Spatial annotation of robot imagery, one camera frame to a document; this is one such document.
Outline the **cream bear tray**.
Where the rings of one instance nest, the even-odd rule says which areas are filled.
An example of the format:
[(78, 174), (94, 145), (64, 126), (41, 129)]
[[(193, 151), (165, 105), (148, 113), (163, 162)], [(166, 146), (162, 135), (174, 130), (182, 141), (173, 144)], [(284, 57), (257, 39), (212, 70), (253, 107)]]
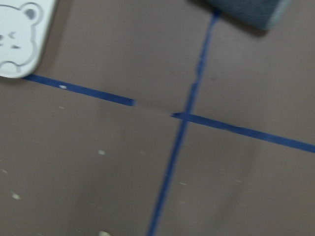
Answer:
[(0, 75), (18, 79), (38, 67), (57, 0), (0, 2)]

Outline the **grey folded cloth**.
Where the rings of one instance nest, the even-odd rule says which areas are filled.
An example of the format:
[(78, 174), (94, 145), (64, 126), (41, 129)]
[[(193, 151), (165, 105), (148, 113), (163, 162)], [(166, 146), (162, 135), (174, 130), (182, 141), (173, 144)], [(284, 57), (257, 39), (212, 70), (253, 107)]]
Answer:
[(222, 14), (251, 28), (268, 31), (282, 17), (289, 0), (191, 0), (212, 10), (215, 23)]

